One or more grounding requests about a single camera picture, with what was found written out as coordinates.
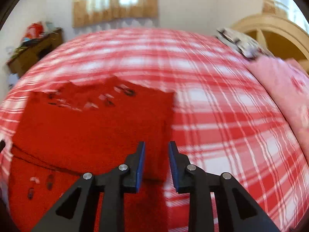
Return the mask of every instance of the red towel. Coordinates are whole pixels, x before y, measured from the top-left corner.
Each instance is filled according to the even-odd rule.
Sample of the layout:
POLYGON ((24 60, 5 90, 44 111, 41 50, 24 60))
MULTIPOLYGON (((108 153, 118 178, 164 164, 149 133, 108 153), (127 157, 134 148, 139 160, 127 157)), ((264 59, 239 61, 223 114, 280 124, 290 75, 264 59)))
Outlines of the red towel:
POLYGON ((172 104, 172 93, 116 77, 91 86, 68 83, 52 95, 33 92, 13 136, 16 157, 9 181, 11 214, 21 231, 29 231, 72 185, 77 179, 72 174, 108 172, 134 153, 139 141, 146 142, 144 178, 157 182, 145 182, 141 193, 126 195, 126 229, 145 231, 147 225, 148 231, 167 230, 162 184, 172 104), (44 181, 51 172, 55 187, 49 191, 44 181), (40 184, 30 182, 31 177, 40 184), (34 198, 28 200, 33 184, 34 198), (135 201, 140 205, 130 205, 135 201))

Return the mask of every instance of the bed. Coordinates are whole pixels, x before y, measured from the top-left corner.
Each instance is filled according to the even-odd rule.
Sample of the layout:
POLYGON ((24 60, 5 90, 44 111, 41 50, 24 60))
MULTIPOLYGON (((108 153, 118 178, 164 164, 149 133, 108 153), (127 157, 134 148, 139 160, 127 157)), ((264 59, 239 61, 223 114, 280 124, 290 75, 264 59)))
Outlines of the bed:
MULTIPOLYGON (((7 201, 11 137, 30 91, 71 81, 94 84, 111 75, 177 92, 173 140, 190 162, 230 172, 281 231, 309 206, 309 167, 288 122, 248 61, 214 37, 161 29, 119 29, 69 41, 33 66, 0 105, 1 188, 7 201)), ((187 231, 189 195, 164 186, 169 231, 187 231)))

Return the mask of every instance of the pillow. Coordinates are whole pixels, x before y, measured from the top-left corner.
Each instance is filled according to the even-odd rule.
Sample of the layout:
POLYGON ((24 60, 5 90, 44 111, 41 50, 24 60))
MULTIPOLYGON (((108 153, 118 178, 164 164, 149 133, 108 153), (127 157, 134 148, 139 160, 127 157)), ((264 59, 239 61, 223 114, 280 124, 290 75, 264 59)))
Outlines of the pillow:
POLYGON ((309 163, 309 78, 280 58, 259 57, 246 64, 288 121, 309 163))
POLYGON ((308 73, 304 70, 304 68, 294 59, 294 58, 289 58, 285 60, 288 64, 292 65, 296 69, 300 70, 302 73, 304 73, 308 78, 309 75, 308 73))
POLYGON ((226 40, 222 41, 224 44, 231 47, 230 44, 227 44, 227 41, 230 42, 234 46, 231 47, 232 49, 249 59, 255 59, 261 55, 274 56, 268 49, 260 46, 253 38, 229 28, 217 29, 216 37, 220 41, 224 38, 226 40))

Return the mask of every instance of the red bag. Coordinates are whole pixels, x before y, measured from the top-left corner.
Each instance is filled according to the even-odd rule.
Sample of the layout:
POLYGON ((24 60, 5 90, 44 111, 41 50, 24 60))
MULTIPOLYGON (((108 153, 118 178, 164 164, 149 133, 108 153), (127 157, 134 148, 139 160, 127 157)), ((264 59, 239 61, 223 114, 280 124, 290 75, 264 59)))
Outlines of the red bag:
POLYGON ((40 34, 42 34, 43 32, 44 32, 44 28, 43 28, 41 21, 37 23, 33 23, 27 28, 24 38, 29 38, 29 39, 39 38, 40 34))

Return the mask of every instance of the wooden dresser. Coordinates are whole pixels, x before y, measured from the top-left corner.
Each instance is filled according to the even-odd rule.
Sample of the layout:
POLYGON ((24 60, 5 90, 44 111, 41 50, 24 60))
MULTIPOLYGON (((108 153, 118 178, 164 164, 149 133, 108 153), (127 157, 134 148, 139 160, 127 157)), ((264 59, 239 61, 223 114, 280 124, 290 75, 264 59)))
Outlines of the wooden dresser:
POLYGON ((62 43, 62 29, 57 28, 14 55, 7 62, 7 65, 12 73, 17 73, 18 76, 21 77, 40 59, 56 49, 62 43))

